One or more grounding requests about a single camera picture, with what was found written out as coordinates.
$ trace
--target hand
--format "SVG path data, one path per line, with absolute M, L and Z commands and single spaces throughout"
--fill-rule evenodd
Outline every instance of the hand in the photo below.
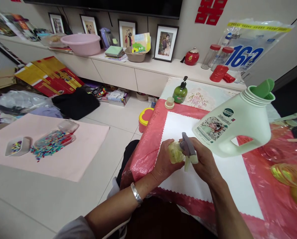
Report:
M 152 175 L 159 182 L 162 183 L 165 179 L 171 176 L 176 170 L 182 168 L 185 162 L 172 164 L 169 156 L 168 146 L 174 142 L 173 139 L 168 139 L 162 142 L 159 150 L 155 167 L 152 170 Z
M 189 139 L 194 145 L 198 158 L 198 163 L 193 164 L 193 168 L 198 176 L 205 181 L 209 187 L 212 187 L 223 179 L 216 166 L 213 154 L 197 138 L 191 137 Z

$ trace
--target white shelf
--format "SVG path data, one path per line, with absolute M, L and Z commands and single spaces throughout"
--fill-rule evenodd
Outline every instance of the white shelf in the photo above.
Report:
M 19 37 L 7 37 L 7 36 L 0 36 L 0 40 L 11 41 L 19 44 L 35 46 L 43 49 L 48 49 L 48 47 L 43 46 L 40 42 L 33 42 L 33 41 L 23 41 Z M 183 78 L 184 76 L 188 76 L 189 80 L 201 82 L 209 85 L 215 85 L 219 87 L 224 87 L 227 89 L 238 90 L 242 91 L 246 89 L 246 86 L 243 84 L 236 84 L 236 83 L 226 83 L 224 80 L 220 82 L 213 82 L 209 79 L 212 71 L 210 69 L 204 70 L 201 68 L 201 64 L 197 63 L 194 66 L 188 66 L 185 63 L 181 63 L 180 59 L 173 59 L 172 62 L 160 61 L 152 59 L 152 55 L 147 54 L 145 61 L 141 63 L 136 62 L 119 62 L 114 60 L 108 60 L 104 58 L 104 50 L 101 50 L 100 54 L 93 55 L 93 56 L 84 56 L 85 58 L 90 58 L 93 60 L 100 60 L 109 62 L 112 64 L 122 65 L 126 67 L 131 67 L 135 69 L 150 71 L 158 74 L 163 74 L 167 76 L 179 77 Z

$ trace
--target picture frame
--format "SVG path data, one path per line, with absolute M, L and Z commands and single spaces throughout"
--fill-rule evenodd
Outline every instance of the picture frame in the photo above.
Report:
M 65 33 L 65 19 L 62 14 L 59 13 L 48 13 L 53 34 Z
M 136 21 L 118 19 L 119 43 L 123 48 L 132 45 L 131 36 L 136 35 L 138 23 Z
M 154 59 L 172 62 L 179 27 L 157 25 Z
M 80 19 L 85 34 L 95 34 L 99 36 L 98 22 L 94 16 L 80 14 Z

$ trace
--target leg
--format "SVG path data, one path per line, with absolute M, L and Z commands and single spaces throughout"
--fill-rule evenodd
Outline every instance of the leg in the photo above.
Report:
M 118 177 L 116 178 L 116 182 L 118 183 L 119 186 L 121 183 L 122 173 L 125 168 L 125 165 L 128 162 L 128 160 L 130 159 L 130 157 L 131 157 L 133 151 L 135 150 L 136 146 L 138 145 L 138 143 L 139 143 L 139 140 L 133 140 L 125 148 L 122 166 L 121 166 L 120 172 L 118 174 Z

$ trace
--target tile floor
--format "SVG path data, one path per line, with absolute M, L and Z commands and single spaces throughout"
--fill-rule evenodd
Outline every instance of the tile floor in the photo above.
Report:
M 80 120 L 110 130 L 78 183 L 0 165 L 0 238 L 52 238 L 67 222 L 103 202 L 125 147 L 142 136 L 138 118 L 149 106 L 132 96 L 125 107 L 101 103 Z

